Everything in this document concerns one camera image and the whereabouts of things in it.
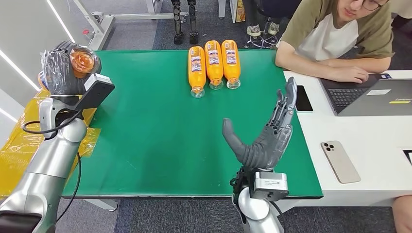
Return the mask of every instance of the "light strip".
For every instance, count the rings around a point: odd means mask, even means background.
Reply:
[[[12,121],[17,123],[17,119],[14,118],[12,115],[8,114],[5,110],[0,108],[0,113],[3,113],[6,117],[10,118]]]
[[[51,10],[53,11],[53,13],[56,15],[57,19],[59,20],[60,24],[62,25],[63,29],[66,31],[67,35],[69,36],[70,40],[75,43],[73,36],[71,36],[69,30],[67,29],[67,27],[65,26],[62,18],[60,17],[60,15],[57,13],[56,9],[54,8],[53,4],[50,2],[50,0],[46,0],[47,3],[49,4]]]
[[[36,89],[36,91],[40,91],[40,88],[33,83],[33,81],[31,79],[29,79],[29,77],[27,77],[27,75],[25,73],[23,73],[23,71],[21,71],[21,69],[19,67],[16,66],[16,64],[14,64],[14,62],[12,60],[10,60],[10,58],[8,56],[6,56],[6,54],[4,54],[3,51],[0,50],[0,56],[7,61],[7,63],[15,70],[17,71],[17,73],[19,73],[34,89]]]

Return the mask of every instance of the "laptop keyboard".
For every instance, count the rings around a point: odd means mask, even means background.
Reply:
[[[329,89],[332,101],[339,108],[345,108],[359,98],[368,89]]]

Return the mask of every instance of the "glasses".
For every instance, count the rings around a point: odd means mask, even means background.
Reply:
[[[380,8],[383,5],[385,5],[388,2],[388,0],[383,0],[381,2],[383,2],[383,4],[379,4],[376,0],[363,0],[362,5],[366,10],[374,11],[377,8]]]

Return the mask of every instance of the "sticker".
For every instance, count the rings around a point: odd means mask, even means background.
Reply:
[[[218,65],[219,56],[217,50],[210,50],[207,52],[209,54],[209,65]]]
[[[381,77],[382,77],[383,79],[392,79],[392,77],[389,76],[388,74],[382,74]]]
[[[200,63],[200,56],[192,57],[192,72],[202,71],[202,64]]]
[[[410,101],[391,101],[389,103],[410,103]]]
[[[190,50],[191,58],[191,71],[202,71],[202,63],[201,63],[201,56],[199,48],[193,48]]]
[[[384,89],[384,90],[372,90],[369,91],[367,96],[378,96],[378,95],[386,95],[388,92],[390,92],[390,89]]]
[[[226,50],[226,60],[228,64],[237,63],[235,50]]]

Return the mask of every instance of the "man's knee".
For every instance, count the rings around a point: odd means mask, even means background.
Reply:
[[[412,196],[397,198],[392,211],[397,233],[412,233]]]

